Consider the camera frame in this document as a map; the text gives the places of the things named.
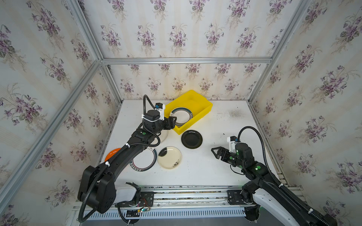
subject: yellow tray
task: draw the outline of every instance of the yellow tray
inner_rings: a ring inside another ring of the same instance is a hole
[[[188,108],[193,115],[193,118],[190,119],[183,126],[181,127],[175,126],[175,128],[173,129],[176,131],[178,135],[180,135],[185,130],[190,128],[199,119],[207,115],[207,113],[211,111],[212,103],[202,95],[196,93],[195,91],[189,90],[180,97],[178,97],[176,100],[166,105],[165,116],[169,117],[171,111],[177,107]]]

